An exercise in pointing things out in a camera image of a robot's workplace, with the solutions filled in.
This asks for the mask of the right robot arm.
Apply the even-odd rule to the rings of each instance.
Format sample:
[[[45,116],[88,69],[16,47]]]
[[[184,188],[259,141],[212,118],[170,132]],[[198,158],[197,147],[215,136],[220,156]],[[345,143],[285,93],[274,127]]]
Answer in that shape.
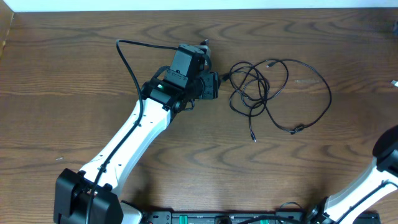
[[[388,129],[373,148],[366,170],[345,189],[324,198],[307,215],[307,223],[353,223],[378,200],[397,190],[397,126]]]

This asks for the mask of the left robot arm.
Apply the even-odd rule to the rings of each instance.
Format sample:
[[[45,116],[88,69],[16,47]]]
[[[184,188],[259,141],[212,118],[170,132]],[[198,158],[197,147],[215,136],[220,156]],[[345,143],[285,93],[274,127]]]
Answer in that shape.
[[[140,223],[143,214],[119,200],[124,184],[152,141],[195,100],[217,98],[208,41],[180,44],[171,65],[137,86],[133,112],[103,150],[78,172],[65,169],[55,183],[55,223]]]

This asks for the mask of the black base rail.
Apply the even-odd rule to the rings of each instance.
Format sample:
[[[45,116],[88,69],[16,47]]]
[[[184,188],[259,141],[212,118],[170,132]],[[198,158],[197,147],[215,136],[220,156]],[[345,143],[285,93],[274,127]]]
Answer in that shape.
[[[142,213],[140,224],[281,224],[304,223],[305,210],[295,202],[286,202],[273,212],[175,212],[153,210]]]

